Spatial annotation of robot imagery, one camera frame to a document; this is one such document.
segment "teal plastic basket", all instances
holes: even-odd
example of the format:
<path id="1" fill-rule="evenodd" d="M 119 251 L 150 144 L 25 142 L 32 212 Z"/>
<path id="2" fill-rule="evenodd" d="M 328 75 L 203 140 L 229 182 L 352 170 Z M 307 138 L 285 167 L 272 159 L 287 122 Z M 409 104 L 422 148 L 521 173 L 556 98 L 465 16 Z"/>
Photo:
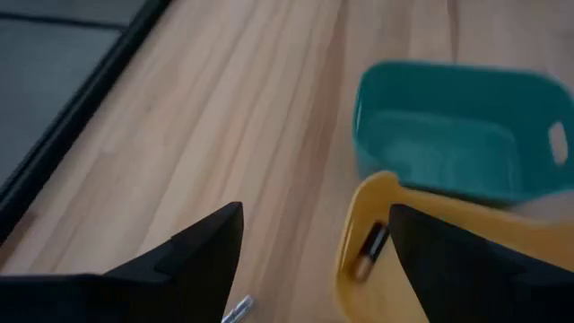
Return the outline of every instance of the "teal plastic basket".
<path id="1" fill-rule="evenodd" d="M 573 161 L 550 145 L 559 123 L 572 151 L 572 100 L 541 75 L 385 62 L 362 77 L 352 137 L 364 178 L 391 170 L 406 186 L 516 203 L 572 188 Z"/>

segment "yellow plastic tray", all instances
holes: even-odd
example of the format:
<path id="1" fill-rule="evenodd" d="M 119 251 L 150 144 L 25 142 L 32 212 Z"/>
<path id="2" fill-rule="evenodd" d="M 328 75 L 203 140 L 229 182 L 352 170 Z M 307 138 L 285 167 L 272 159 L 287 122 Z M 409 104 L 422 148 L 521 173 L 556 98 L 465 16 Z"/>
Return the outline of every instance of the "yellow plastic tray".
<path id="1" fill-rule="evenodd" d="M 393 204 L 409 205 L 444 222 L 533 258 L 574 271 L 574 223 L 541 223 L 454 198 L 402 188 L 395 174 L 380 172 L 357 188 L 337 259 L 335 293 L 353 323 L 428 322 L 389 237 L 365 283 L 349 275 L 376 220 L 388 223 Z"/>

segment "wood grain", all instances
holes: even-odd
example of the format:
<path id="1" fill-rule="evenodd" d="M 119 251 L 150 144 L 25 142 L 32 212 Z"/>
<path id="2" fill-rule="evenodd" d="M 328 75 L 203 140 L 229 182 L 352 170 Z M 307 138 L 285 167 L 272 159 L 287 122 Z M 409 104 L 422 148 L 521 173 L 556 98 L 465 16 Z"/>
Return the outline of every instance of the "wood grain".
<path id="1" fill-rule="evenodd" d="M 361 74 L 382 59 L 535 69 L 574 87 L 568 0 L 175 0 L 0 249 L 5 274 L 103 272 L 231 200 L 228 307 L 340 322 Z"/>

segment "wooden surface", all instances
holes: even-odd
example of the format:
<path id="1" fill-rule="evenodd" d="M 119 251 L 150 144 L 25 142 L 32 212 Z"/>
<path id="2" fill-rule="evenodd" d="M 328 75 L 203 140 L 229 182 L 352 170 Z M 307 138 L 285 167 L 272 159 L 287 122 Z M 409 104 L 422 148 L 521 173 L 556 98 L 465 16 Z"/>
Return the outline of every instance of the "wooden surface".
<path id="1" fill-rule="evenodd" d="M 361 73 L 381 59 L 531 68 L 574 86 L 574 4 L 175 0 L 2 247 L 3 272 L 103 272 L 232 200 L 228 307 L 340 322 L 335 251 Z"/>

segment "plastic container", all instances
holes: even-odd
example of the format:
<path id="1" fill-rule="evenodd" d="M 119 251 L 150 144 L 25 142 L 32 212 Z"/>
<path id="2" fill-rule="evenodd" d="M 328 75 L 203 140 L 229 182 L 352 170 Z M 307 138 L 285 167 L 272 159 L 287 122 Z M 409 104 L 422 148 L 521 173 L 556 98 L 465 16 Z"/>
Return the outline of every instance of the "plastic container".
<path id="1" fill-rule="evenodd" d="M 502 202 L 572 188 L 574 105 L 555 81 L 523 72 L 386 62 L 362 77 L 352 137 L 360 175 Z M 549 130 L 565 140 L 552 151 Z"/>
<path id="2" fill-rule="evenodd" d="M 574 222 L 542 223 L 486 206 L 400 187 L 395 174 L 380 172 L 357 188 L 347 214 L 336 263 L 335 294 L 353 323 L 427 322 L 396 254 L 392 233 L 369 278 L 358 284 L 352 262 L 375 221 L 388 223 L 392 204 L 409 205 L 487 240 L 574 271 Z"/>

